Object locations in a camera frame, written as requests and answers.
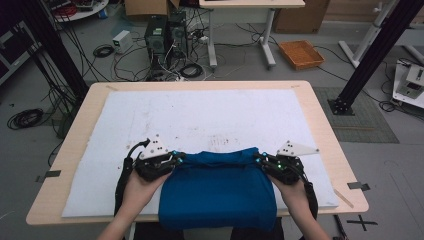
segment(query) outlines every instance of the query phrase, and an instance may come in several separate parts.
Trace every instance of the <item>wooden table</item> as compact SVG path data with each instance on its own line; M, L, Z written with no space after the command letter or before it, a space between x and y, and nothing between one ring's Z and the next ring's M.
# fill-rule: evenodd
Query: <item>wooden table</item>
M50 171L60 170L59 177L48 177L31 207L27 223L30 225L108 222L112 217L62 218L73 176L87 142L99 118L105 100L112 91L178 91L225 89L292 89L296 93L312 137L320 149L339 207L319 210L320 214L358 213L368 210L368 203L360 189L351 190L347 183L356 178L327 121L326 116L306 81L225 81L225 82L165 82L165 83L96 83L91 86L77 117ZM288 215L287 211L278 212ZM157 216L140 216L138 221L157 221Z
M261 17L261 23L266 22L266 29L263 36L259 39L259 44L265 53L267 59L268 69L276 65L274 57L272 56L271 50L268 45L269 35L271 33L272 22L274 20L274 13L276 8L299 8L304 7L305 2L303 0L231 0L231 1L206 1L200 0L199 4L202 8L211 9L209 12L209 41L208 41L208 53L209 53L209 65L212 69L217 67L215 46L213 41L213 24L216 21L223 22L223 19L231 19L225 22L235 23L255 23L257 20L255 16L261 16L261 9L268 9L266 17Z

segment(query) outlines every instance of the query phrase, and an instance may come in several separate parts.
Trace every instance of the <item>blue cloth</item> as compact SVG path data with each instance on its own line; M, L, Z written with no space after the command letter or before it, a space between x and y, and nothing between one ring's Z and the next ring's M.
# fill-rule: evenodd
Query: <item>blue cloth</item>
M168 229L255 227L270 231L277 214L271 181L249 148L187 154L162 187L159 221Z

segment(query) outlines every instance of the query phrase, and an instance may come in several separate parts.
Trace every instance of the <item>green mat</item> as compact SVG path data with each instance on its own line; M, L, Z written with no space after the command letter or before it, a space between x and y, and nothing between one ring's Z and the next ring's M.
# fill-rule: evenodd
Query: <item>green mat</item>
M340 142L399 143L372 99L360 93L352 105L354 116L334 115L327 100L334 100L342 88L314 88L331 127Z

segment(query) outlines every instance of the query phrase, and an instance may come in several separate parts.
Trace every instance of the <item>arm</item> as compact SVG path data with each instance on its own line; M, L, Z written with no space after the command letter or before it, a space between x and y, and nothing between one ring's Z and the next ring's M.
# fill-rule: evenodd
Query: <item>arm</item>
M329 240L330 237L322 229L309 210L308 199L302 181L294 185L285 185L277 179L268 176L281 192L284 203L287 205L290 215L299 227L300 231L308 240Z
M125 187L124 200L115 218L103 230L98 240L121 240L141 210L150 202L156 189L165 182L168 175L153 182L146 182L133 171Z

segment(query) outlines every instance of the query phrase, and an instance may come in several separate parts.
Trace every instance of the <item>table leg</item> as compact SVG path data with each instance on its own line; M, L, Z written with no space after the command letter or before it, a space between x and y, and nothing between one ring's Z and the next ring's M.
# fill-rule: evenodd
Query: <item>table leg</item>
M212 68L212 71L215 71L215 68L217 67L218 64L216 61L215 45L213 43L212 12L213 10L209 11L208 54L209 54L209 66Z
M265 53L266 60L268 62L268 69L270 69L271 67L274 67L276 65L274 57L272 56L272 53L271 53L271 49L269 48L269 45L268 45L268 39L269 39L269 35L271 33L272 20L274 19L274 13L275 13L275 8L270 8L269 11L268 11L268 18L267 18L267 21L266 21L265 34L264 34L263 37L261 37L259 39L261 47L262 47L262 49Z

